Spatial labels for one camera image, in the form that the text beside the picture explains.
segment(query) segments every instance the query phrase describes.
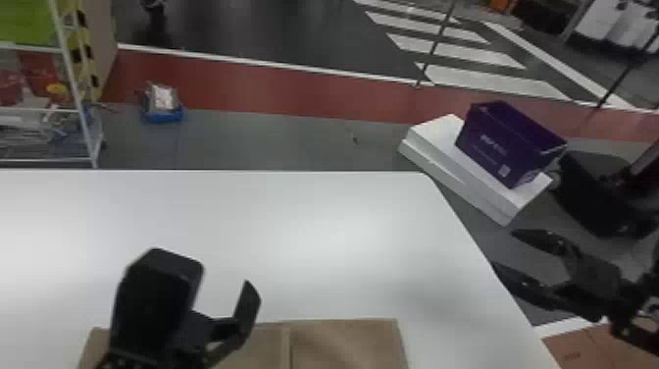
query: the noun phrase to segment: dark floor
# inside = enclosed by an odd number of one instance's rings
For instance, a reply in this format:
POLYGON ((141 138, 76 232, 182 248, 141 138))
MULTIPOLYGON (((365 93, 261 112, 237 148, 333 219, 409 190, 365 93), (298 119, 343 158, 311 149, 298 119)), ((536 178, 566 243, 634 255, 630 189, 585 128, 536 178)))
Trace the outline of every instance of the dark floor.
MULTIPOLYGON (((569 99, 595 102, 598 96, 546 65, 527 50, 484 26, 461 19, 452 27, 469 30, 490 43, 443 36, 450 45, 496 51, 512 57, 524 69, 498 66, 479 60, 466 61, 449 56, 424 56, 400 50, 387 33, 433 40, 432 34, 375 24, 366 12, 393 17, 401 13, 353 0, 209 2, 172 1, 162 29, 153 29, 148 16, 134 0, 115 0, 118 40, 124 43, 158 46, 209 54, 245 57, 368 73, 405 79, 427 79, 415 62, 503 77, 545 81, 569 99)), ((438 20, 404 16, 413 21, 439 24, 438 20)), ((522 95, 528 92, 519 90, 522 95)))
MULTIPOLYGON (((108 148, 106 169, 240 169, 290 171, 417 171, 396 152, 409 125, 274 114, 189 111, 181 125, 140 122, 137 107, 113 104, 104 112, 108 148)), ((647 146, 641 142, 572 139, 573 149, 615 153, 633 160, 647 146)), ((593 253, 621 266, 634 278, 649 267, 655 236, 641 242, 600 240, 566 215, 549 193, 532 202, 513 223, 502 228, 461 197, 437 184, 490 260, 506 263, 547 283, 567 275, 561 264, 510 237, 516 228, 560 232, 593 253)), ((534 325, 570 316, 520 305, 534 325)))
MULTIPOLYGON (((560 42, 555 36, 525 28, 521 35, 553 56, 569 64, 598 84, 609 88, 621 75, 633 57, 598 47, 577 47, 560 42)), ((659 106, 659 56, 647 56, 646 61, 623 80, 615 93, 644 109, 659 106)))
POLYGON ((114 0, 120 42, 374 75, 421 78, 352 0, 171 1, 163 31, 114 0))

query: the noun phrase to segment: orange item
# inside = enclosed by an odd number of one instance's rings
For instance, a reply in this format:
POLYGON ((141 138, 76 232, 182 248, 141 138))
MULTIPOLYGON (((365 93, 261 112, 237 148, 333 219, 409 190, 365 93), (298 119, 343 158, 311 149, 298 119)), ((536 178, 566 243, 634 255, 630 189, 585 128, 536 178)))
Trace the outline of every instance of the orange item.
POLYGON ((505 12, 508 9, 508 4, 510 4, 510 0, 489 0, 488 5, 496 11, 505 12))

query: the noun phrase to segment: white floor stripe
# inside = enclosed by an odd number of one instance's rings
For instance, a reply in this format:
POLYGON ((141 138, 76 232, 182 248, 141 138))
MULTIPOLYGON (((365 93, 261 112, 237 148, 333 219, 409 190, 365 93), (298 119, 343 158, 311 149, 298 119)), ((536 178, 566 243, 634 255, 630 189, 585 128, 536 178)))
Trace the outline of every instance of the white floor stripe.
POLYGON ((408 51, 416 51, 418 53, 428 54, 431 52, 432 41, 426 39, 407 37, 400 34, 387 33, 393 43, 399 48, 408 51))
POLYGON ((447 36, 447 37, 464 39, 466 41, 473 41, 473 42, 480 42, 480 43, 489 44, 489 41, 482 38, 476 32, 466 30, 466 29, 454 28, 452 26, 448 26, 447 28, 444 29, 444 35, 447 36))
POLYGON ((410 29, 430 34, 437 34, 439 32, 439 25, 408 20, 406 18, 386 16, 379 13, 366 12, 366 14, 378 25, 395 26, 396 28, 410 29))
POLYGON ((487 63, 495 66, 526 69, 525 66, 504 53, 452 45, 450 43, 438 42, 437 48, 434 49, 434 55, 468 60, 470 62, 487 63))
POLYGON ((512 93, 517 95, 570 100, 551 84, 535 79, 520 79, 490 73, 461 70, 457 68, 428 66, 426 75, 435 84, 445 84, 473 89, 512 93))
MULTIPOLYGON (((178 56, 178 57, 182 57, 182 58, 201 59, 201 60, 209 60, 209 61, 215 61, 215 62, 228 62, 228 63, 244 64, 244 65, 249 65, 249 66, 257 66, 257 67, 271 67, 271 68, 278 68, 278 69, 284 69, 284 70, 290 70, 290 71, 317 73, 317 74, 322 74, 322 75, 352 77, 352 78, 355 78, 355 79, 373 79, 373 80, 382 80, 382 81, 405 83, 405 84, 414 84, 414 83, 416 83, 416 81, 414 79, 402 79, 402 78, 397 78, 397 77, 371 75, 371 74, 368 74, 368 73, 347 72, 347 71, 333 70, 333 69, 327 69, 327 68, 299 66, 299 65, 295 65, 295 64, 268 62, 268 61, 264 61, 264 60, 238 58, 238 57, 225 56, 225 55, 213 55, 213 54, 197 53, 197 52, 192 52, 192 51, 162 49, 162 48, 159 48, 159 47, 131 45, 131 44, 127 44, 127 43, 120 43, 119 48, 122 49, 122 50, 139 51, 139 52, 149 53, 149 54, 173 55, 173 56, 178 56)), ((426 80, 422 81, 421 84, 422 85, 432 85, 431 82, 426 81, 426 80)))
MULTIPOLYGON (((410 29, 410 30, 415 30, 417 32, 424 32, 430 34, 437 34, 439 32, 439 25, 409 20, 406 18, 392 17, 380 13, 366 12, 366 14, 371 18, 373 22, 377 23, 378 25, 393 26, 396 28, 410 29)), ((455 28, 452 26, 448 26, 444 30, 444 35, 447 37, 453 37, 467 41, 489 44, 489 42, 486 39, 482 38, 476 32, 466 29, 455 28)))
MULTIPOLYGON (((416 37, 403 36, 400 34, 387 34, 389 38, 401 49, 408 51, 415 51, 420 53, 429 53, 431 51, 432 42, 416 37)), ((510 56, 489 50, 475 49, 472 47, 452 45, 450 43, 438 42, 437 48, 434 50, 434 55, 444 56, 448 58, 462 59, 476 63, 486 63, 495 66, 503 66, 517 69, 525 69, 526 67, 518 63, 510 56)))
POLYGON ((590 323, 583 318, 570 318, 560 320, 558 322, 547 323, 541 326, 533 327, 535 333, 541 338, 546 339, 547 337, 558 336, 565 333, 570 333, 574 331, 580 331, 582 329, 594 327, 599 324, 606 324, 608 321, 602 319, 599 323, 590 323))
MULTIPOLYGON (((495 32, 499 33, 503 37, 506 37, 508 40, 511 42, 517 44, 518 46, 524 48, 531 54, 533 54, 537 59, 540 59, 544 63, 548 64, 551 66, 553 69, 556 71, 562 73, 567 77, 568 79, 573 80, 575 83, 580 85, 581 87, 587 89, 590 91, 592 94, 594 94, 597 97, 602 97, 606 93, 606 88, 602 87, 601 85, 595 83, 593 80, 589 79, 588 77, 582 75, 572 67, 568 66, 567 64, 561 62, 560 60, 554 58, 553 56, 549 55, 546 53, 544 50, 540 49, 539 47, 533 45, 532 43, 526 41, 523 39, 521 36, 516 34, 515 32, 509 30, 508 28, 497 25, 491 22, 483 22, 486 26, 488 26, 490 29, 494 30, 495 32)), ((613 94, 609 98, 608 102, 612 105, 618 106, 623 109, 630 109, 633 108, 634 106, 630 104, 629 102, 623 100, 620 96, 613 94)))
MULTIPOLYGON (((375 8, 390 10, 392 12, 405 13, 405 14, 412 15, 412 16, 426 17, 426 18, 431 18, 431 19, 439 20, 439 21, 443 21, 444 18, 446 18, 446 16, 443 13, 440 13, 440 12, 434 12, 432 10, 419 9, 419 8, 405 6, 405 5, 401 5, 401 4, 394 4, 394 3, 390 3, 388 1, 382 1, 382 0, 355 0, 355 2, 358 3, 358 4, 370 5, 370 6, 375 7, 375 8)), ((455 18, 451 18, 449 20, 449 22, 452 23, 452 24, 457 24, 457 25, 460 24, 460 22, 458 22, 458 20, 456 20, 455 18)))

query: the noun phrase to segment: cardboard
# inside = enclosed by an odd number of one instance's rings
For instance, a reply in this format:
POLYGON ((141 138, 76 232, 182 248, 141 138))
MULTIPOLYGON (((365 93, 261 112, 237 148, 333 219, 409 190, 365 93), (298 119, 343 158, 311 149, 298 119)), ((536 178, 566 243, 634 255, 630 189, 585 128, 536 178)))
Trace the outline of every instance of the cardboard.
MULTIPOLYGON (((646 329, 657 327, 647 319, 634 323, 646 329)), ((609 325, 598 325, 543 341, 562 369, 659 368, 659 357, 614 338, 609 330, 609 325)))
MULTIPOLYGON (((94 328, 77 369, 95 369, 109 331, 94 328)), ((261 323, 242 349, 214 369, 407 369, 395 320, 309 320, 261 323)))
POLYGON ((395 320, 293 322, 291 369, 407 369, 395 320))

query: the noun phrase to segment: robotic arm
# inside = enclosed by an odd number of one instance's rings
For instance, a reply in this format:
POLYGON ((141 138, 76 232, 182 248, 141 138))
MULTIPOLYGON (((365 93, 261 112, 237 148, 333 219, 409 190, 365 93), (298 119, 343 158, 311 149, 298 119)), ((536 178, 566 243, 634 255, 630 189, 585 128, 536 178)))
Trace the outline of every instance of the robotic arm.
POLYGON ((497 277, 512 294, 545 310, 572 312, 593 323, 606 317, 611 323, 612 336, 659 355, 659 332, 634 324, 639 313, 653 317, 659 310, 659 262, 633 282, 622 277, 618 266, 581 252, 571 241, 552 232, 516 230, 512 235, 559 257, 570 276, 568 282, 548 286, 492 262, 497 277))

